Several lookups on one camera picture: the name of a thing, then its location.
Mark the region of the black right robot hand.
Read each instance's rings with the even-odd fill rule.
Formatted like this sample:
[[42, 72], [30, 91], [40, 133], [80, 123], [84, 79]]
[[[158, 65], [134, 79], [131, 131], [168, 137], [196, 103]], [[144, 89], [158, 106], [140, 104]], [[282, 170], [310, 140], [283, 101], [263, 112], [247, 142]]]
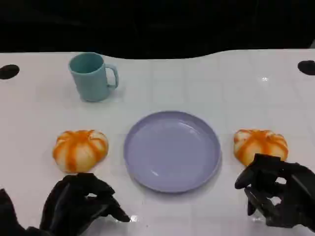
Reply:
[[315, 230], [315, 175], [307, 167], [257, 153], [235, 188], [248, 198], [247, 214], [259, 211], [267, 226]]

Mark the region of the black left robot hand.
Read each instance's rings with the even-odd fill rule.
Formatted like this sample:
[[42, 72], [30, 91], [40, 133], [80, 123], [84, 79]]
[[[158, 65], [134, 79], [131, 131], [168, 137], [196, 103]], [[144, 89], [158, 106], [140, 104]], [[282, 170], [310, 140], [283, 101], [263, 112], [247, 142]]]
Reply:
[[92, 173], [67, 175], [52, 189], [39, 228], [54, 236], [79, 236], [99, 217], [130, 217], [113, 197], [114, 189]]

